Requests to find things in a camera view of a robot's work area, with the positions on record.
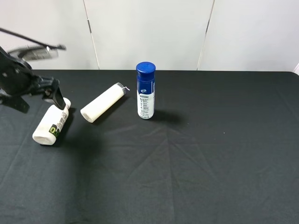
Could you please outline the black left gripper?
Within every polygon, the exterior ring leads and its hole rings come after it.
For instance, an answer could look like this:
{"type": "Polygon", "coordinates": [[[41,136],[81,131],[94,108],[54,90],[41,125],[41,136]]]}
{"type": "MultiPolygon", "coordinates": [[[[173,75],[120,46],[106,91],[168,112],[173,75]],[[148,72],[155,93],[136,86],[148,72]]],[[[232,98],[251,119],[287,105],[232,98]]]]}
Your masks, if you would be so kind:
{"type": "Polygon", "coordinates": [[[34,76],[28,89],[28,94],[43,95],[43,100],[54,104],[58,109],[64,109],[66,103],[59,87],[59,80],[53,77],[34,76]]]}

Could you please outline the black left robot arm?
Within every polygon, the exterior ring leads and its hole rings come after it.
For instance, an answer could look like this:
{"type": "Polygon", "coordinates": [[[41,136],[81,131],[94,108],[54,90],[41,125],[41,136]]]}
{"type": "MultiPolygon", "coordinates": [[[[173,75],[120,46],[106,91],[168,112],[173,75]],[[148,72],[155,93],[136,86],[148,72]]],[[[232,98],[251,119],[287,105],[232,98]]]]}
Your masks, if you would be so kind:
{"type": "Polygon", "coordinates": [[[59,80],[53,77],[41,77],[33,73],[28,64],[31,60],[52,59],[58,56],[64,46],[31,46],[16,48],[6,52],[0,49],[0,90],[8,97],[42,94],[43,100],[53,103],[60,110],[66,103],[59,87],[59,80]]]}

